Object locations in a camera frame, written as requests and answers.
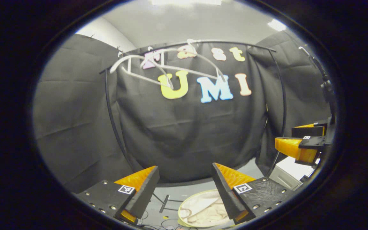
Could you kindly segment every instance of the ceiling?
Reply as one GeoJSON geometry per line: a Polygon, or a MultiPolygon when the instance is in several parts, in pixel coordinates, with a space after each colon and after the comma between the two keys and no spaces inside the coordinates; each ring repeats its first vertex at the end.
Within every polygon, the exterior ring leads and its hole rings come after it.
{"type": "Polygon", "coordinates": [[[188,38],[255,44],[277,32],[267,25],[272,17],[233,0],[223,0],[220,6],[153,6],[150,0],[133,0],[103,17],[136,47],[188,38]]]}

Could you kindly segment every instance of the foam letter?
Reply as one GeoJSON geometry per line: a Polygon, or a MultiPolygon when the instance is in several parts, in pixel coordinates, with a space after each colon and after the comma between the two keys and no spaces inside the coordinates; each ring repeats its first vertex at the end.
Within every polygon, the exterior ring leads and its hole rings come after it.
{"type": "Polygon", "coordinates": [[[212,52],[212,56],[218,60],[218,61],[225,61],[226,60],[226,56],[224,54],[224,51],[220,48],[212,48],[211,49],[212,52]]]}
{"type": "Polygon", "coordinates": [[[251,90],[248,87],[246,74],[235,74],[235,77],[238,79],[239,86],[241,87],[240,94],[242,96],[249,96],[249,95],[251,95],[252,92],[251,92],[251,90]]]}
{"type": "Polygon", "coordinates": [[[187,51],[191,52],[191,53],[196,52],[195,49],[192,48],[190,45],[183,45],[182,47],[178,48],[178,50],[179,50],[179,52],[177,54],[177,57],[180,58],[180,59],[196,56],[195,54],[187,53],[187,51]]]}
{"type": "Polygon", "coordinates": [[[211,94],[211,96],[218,100],[219,92],[221,92],[221,95],[219,98],[221,100],[229,100],[232,99],[234,96],[231,94],[231,91],[229,90],[228,86],[228,76],[224,75],[225,82],[222,81],[221,77],[218,77],[215,85],[211,82],[211,80],[208,77],[199,77],[197,78],[197,82],[201,85],[201,92],[203,93],[203,97],[201,98],[201,103],[208,103],[211,102],[211,97],[208,93],[211,94]]]}
{"type": "Polygon", "coordinates": [[[245,61],[245,58],[241,56],[242,50],[238,49],[237,47],[233,47],[233,48],[230,48],[229,51],[232,52],[232,54],[234,55],[234,58],[237,61],[245,61]]]}
{"type": "MultiPolygon", "coordinates": [[[[154,52],[156,52],[156,51],[148,52],[148,53],[144,54],[144,57],[149,57],[154,52]]],[[[156,55],[153,56],[153,59],[155,61],[160,61],[160,58],[161,58],[161,54],[156,54],[156,55]]],[[[154,68],[154,67],[156,67],[156,66],[153,63],[151,63],[150,61],[146,61],[146,63],[143,66],[143,70],[154,68]]]]}
{"type": "MultiPolygon", "coordinates": [[[[161,86],[161,93],[167,99],[176,99],[183,97],[188,92],[188,81],[187,81],[187,71],[180,70],[175,73],[175,75],[180,79],[180,89],[179,90],[172,90],[169,87],[161,86]]],[[[173,77],[172,74],[167,74],[167,77],[171,79],[173,77]]],[[[167,79],[165,75],[161,75],[158,77],[158,81],[162,84],[167,84],[167,79]]]]}

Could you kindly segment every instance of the white wall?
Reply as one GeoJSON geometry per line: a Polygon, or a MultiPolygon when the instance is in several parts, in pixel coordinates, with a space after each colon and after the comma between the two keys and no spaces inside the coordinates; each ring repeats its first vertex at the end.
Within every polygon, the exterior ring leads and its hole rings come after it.
{"type": "Polygon", "coordinates": [[[79,35],[89,36],[115,48],[120,46],[123,52],[131,51],[136,47],[110,22],[99,17],[76,32],[79,35]]]}

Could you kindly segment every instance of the ceiling light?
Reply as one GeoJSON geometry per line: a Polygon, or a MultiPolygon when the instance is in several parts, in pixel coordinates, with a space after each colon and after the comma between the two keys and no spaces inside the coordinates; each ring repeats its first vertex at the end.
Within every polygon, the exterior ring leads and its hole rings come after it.
{"type": "Polygon", "coordinates": [[[280,21],[273,19],[272,22],[269,22],[268,25],[277,31],[282,31],[286,29],[286,26],[280,21]]]}
{"type": "Polygon", "coordinates": [[[191,3],[202,3],[210,5],[221,5],[221,0],[152,0],[153,5],[165,5],[165,4],[191,4],[191,3]]]}

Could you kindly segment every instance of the floor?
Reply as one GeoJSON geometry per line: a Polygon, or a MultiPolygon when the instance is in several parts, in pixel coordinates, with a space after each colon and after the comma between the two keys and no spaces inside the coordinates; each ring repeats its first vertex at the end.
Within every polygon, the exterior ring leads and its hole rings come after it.
{"type": "MultiPolygon", "coordinates": [[[[261,178],[263,174],[255,164],[255,158],[251,159],[245,166],[238,169],[239,172],[244,173],[253,178],[261,178]]],[[[213,181],[204,182],[196,185],[168,187],[168,188],[156,188],[154,194],[164,201],[165,197],[169,195],[169,200],[184,201],[188,197],[203,192],[206,190],[216,189],[213,181]]],[[[165,208],[178,210],[181,202],[168,201],[165,208]]],[[[146,208],[146,212],[143,215],[143,220],[139,220],[138,224],[142,223],[151,229],[161,230],[189,230],[189,227],[181,226],[177,223],[178,211],[164,209],[160,213],[162,202],[159,201],[155,196],[152,196],[149,205],[146,208]]],[[[221,229],[224,227],[232,226],[234,222],[231,220],[226,224],[220,226],[214,226],[209,228],[203,228],[205,230],[221,229]]]]}

